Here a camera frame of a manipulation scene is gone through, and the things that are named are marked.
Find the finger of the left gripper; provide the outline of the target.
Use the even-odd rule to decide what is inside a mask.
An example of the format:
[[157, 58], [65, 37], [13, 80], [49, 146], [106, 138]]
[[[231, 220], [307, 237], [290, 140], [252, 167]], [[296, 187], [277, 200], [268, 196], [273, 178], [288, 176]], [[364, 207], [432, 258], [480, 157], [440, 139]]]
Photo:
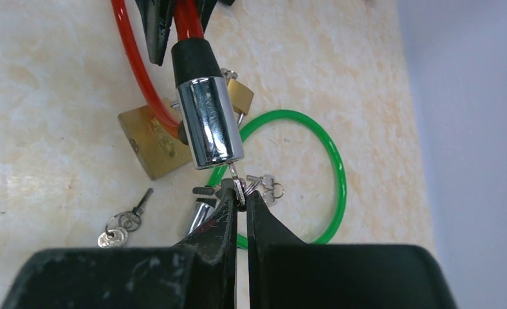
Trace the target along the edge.
[[217, 5], [217, 2], [218, 0], [196, 0], [199, 20], [204, 32], [207, 29], [210, 16]]
[[151, 63], [161, 66], [165, 57], [176, 0], [136, 0]]

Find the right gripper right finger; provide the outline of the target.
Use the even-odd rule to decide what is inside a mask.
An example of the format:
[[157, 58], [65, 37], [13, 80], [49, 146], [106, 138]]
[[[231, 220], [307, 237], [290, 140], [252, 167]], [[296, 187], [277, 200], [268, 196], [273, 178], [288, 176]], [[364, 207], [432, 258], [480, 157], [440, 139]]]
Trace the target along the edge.
[[258, 192], [246, 199], [252, 308], [455, 308], [443, 272], [424, 248], [307, 244]]

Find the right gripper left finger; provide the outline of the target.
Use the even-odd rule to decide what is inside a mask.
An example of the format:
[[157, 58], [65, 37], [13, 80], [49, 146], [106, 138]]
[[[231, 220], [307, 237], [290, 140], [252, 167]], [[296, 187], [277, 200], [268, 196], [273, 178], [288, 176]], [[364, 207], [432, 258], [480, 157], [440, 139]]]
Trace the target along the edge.
[[20, 269], [3, 308], [234, 308], [233, 189], [202, 226], [170, 247], [53, 248]]

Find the silver key bunch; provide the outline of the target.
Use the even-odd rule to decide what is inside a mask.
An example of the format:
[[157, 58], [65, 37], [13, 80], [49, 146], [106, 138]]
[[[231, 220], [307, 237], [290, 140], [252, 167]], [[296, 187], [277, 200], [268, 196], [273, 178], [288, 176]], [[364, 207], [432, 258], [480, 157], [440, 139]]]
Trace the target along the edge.
[[153, 192], [153, 188], [148, 188], [138, 204], [131, 210], [112, 216], [105, 224], [103, 233], [97, 238], [97, 245], [100, 248], [124, 247], [129, 234], [142, 226], [142, 214]]

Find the small brass padlock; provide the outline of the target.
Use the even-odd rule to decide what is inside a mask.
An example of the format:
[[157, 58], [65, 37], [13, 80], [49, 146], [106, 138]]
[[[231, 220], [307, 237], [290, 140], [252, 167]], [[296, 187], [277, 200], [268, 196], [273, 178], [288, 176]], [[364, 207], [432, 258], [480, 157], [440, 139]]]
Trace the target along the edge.
[[254, 92], [237, 80], [238, 74], [235, 71], [221, 68], [221, 73], [227, 83], [233, 110], [238, 114], [237, 126], [240, 127], [244, 117], [250, 112]]

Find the red lock key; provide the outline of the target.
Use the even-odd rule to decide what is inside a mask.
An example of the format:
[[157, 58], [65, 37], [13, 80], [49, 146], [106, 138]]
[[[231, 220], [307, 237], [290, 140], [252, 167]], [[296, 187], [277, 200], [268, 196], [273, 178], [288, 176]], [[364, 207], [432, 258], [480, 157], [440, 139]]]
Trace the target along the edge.
[[221, 201], [226, 190], [231, 188], [235, 192], [236, 200], [238, 202], [238, 211], [245, 212], [246, 197], [248, 195], [246, 193], [245, 182], [242, 178], [238, 177], [234, 167], [229, 169], [230, 177], [223, 178], [227, 169], [227, 165], [215, 167], [208, 179], [208, 183], [205, 186], [194, 187], [192, 189], [192, 193], [194, 196], [200, 198], [211, 198]]

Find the red cable lock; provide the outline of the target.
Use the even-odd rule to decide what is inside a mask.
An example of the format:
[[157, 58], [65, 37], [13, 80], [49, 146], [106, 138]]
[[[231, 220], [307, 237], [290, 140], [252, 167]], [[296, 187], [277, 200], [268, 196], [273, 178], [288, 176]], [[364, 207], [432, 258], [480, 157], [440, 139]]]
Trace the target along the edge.
[[142, 61], [124, 1], [112, 1], [116, 25], [140, 90], [163, 128], [190, 147], [197, 170], [232, 164], [244, 149], [226, 80], [205, 39], [196, 1], [176, 1], [171, 29], [174, 83], [181, 111], [176, 120], [163, 105]]

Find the large brass padlock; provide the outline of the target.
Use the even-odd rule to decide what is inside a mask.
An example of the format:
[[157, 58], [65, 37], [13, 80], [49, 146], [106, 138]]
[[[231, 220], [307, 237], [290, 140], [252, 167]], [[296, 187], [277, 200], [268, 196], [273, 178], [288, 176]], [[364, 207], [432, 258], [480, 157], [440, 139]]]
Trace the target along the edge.
[[189, 147], [163, 128], [149, 106], [120, 113], [118, 121], [151, 180], [161, 178], [192, 161]]

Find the green cable lock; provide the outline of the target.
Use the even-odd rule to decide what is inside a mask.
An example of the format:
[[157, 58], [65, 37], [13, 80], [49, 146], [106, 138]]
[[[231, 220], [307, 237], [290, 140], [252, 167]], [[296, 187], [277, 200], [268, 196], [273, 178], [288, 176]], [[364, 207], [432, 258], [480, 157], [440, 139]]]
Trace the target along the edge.
[[330, 159], [331, 166], [333, 168], [333, 176], [335, 179], [335, 206], [334, 213], [328, 226], [325, 228], [323, 233], [313, 241], [317, 245], [325, 245], [329, 243], [338, 229], [341, 226], [347, 205], [347, 179], [344, 163], [338, 151], [337, 145], [334, 143], [330, 135], [326, 130], [315, 120], [309, 116], [290, 109], [279, 109], [269, 111], [251, 120], [245, 126], [243, 126], [239, 132], [242, 141], [245, 141], [250, 135], [252, 135], [260, 127], [269, 124], [270, 122], [289, 120], [296, 122], [305, 128], [309, 129], [324, 146], [327, 155]]

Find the green lock key pair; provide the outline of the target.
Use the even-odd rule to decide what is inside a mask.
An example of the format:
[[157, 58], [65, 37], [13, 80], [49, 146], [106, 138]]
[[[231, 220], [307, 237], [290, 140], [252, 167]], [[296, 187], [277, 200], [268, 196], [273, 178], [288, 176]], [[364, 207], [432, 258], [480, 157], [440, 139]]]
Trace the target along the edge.
[[279, 199], [281, 199], [285, 190], [282, 184], [276, 181], [275, 177], [271, 174], [262, 176], [247, 175], [246, 180], [250, 184], [245, 189], [245, 194], [248, 196], [254, 191], [261, 190], [261, 196], [267, 206], [274, 206]]

